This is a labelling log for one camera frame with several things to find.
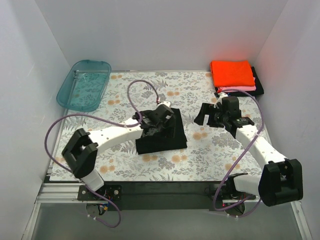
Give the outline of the black folded t-shirt with logo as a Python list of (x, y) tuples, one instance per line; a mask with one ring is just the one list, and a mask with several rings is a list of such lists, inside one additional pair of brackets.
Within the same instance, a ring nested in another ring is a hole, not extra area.
[(244, 93), (249, 93), (250, 95), (252, 96), (260, 96), (260, 95), (263, 95), (264, 94), (264, 89), (262, 87), (262, 84), (255, 72), (255, 69), (251, 67), (251, 70), (252, 70), (252, 73), (253, 73), (253, 77), (254, 77), (254, 81), (255, 81), (255, 86), (256, 86), (256, 90), (255, 91), (236, 91), (236, 92), (225, 92), (227, 94), (230, 94), (231, 96), (237, 96), (237, 97), (244, 97), (245, 94)]

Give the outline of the floral patterned table mat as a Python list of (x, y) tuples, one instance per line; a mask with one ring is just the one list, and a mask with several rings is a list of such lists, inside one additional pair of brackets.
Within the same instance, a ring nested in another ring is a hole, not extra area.
[(106, 128), (105, 119), (125, 121), (135, 108), (153, 109), (156, 97), (180, 110), (187, 148), (139, 155), (134, 141), (118, 144), (96, 159), (95, 168), (105, 181), (220, 181), (227, 171), (260, 175), (259, 164), (251, 154), (243, 154), (242, 145), (227, 131), (194, 123), (202, 103), (216, 101), (214, 92), (212, 75), (204, 71), (113, 72), (98, 109), (88, 118), (68, 112), (49, 180), (74, 181), (62, 150), (75, 130)]

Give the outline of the aluminium frame rail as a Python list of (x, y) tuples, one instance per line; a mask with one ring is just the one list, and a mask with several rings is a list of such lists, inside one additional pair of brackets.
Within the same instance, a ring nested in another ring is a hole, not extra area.
[(90, 219), (98, 199), (75, 182), (46, 182), (37, 202), (37, 240), (310, 240), (300, 202), (267, 207), (256, 199), (232, 214), (209, 209), (107, 211), (109, 228)]

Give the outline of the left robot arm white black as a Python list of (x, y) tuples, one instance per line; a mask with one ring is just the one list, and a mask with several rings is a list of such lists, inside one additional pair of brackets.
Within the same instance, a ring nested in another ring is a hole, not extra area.
[(95, 169), (97, 156), (118, 144), (159, 134), (174, 124), (174, 119), (171, 103), (163, 101), (154, 110), (137, 112), (119, 126), (94, 131), (76, 130), (61, 154), (74, 177), (89, 188), (89, 194), (95, 200), (101, 200), (107, 191), (103, 178)]

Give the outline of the pink folded t-shirt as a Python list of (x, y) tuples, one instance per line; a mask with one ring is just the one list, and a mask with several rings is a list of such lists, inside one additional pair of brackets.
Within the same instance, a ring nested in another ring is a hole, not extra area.
[(217, 91), (225, 91), (226, 93), (238, 92), (239, 90), (250, 92), (256, 90), (256, 85), (254, 86), (225, 86), (225, 87), (216, 87)]

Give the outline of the teal transparent plastic bin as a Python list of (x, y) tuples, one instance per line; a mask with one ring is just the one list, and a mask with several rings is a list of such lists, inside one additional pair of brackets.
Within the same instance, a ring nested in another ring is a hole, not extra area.
[(57, 103), (72, 111), (95, 111), (109, 83), (111, 70), (110, 64), (105, 61), (76, 62), (57, 93)]

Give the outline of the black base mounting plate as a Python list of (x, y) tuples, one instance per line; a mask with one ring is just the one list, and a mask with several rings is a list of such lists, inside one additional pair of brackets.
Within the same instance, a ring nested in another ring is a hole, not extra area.
[(218, 181), (106, 181), (97, 193), (120, 210), (213, 210)]

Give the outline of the orange folded t-shirt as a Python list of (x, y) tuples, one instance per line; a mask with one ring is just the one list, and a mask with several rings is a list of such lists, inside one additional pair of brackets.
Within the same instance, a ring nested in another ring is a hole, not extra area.
[(215, 87), (253, 87), (255, 79), (251, 65), (244, 61), (213, 60), (210, 70)]

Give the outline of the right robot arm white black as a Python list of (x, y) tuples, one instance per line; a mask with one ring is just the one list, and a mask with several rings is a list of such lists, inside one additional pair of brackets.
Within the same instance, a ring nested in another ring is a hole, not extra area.
[(259, 197), (268, 207), (303, 198), (301, 163), (285, 157), (260, 135), (261, 130), (255, 123), (242, 115), (237, 97), (221, 94), (215, 104), (203, 103), (194, 123), (202, 126), (205, 116), (208, 116), (209, 127), (224, 128), (229, 132), (242, 144), (244, 153), (250, 153), (262, 170), (259, 176), (227, 172), (215, 191), (214, 199), (217, 199), (222, 187), (232, 199), (245, 193)]

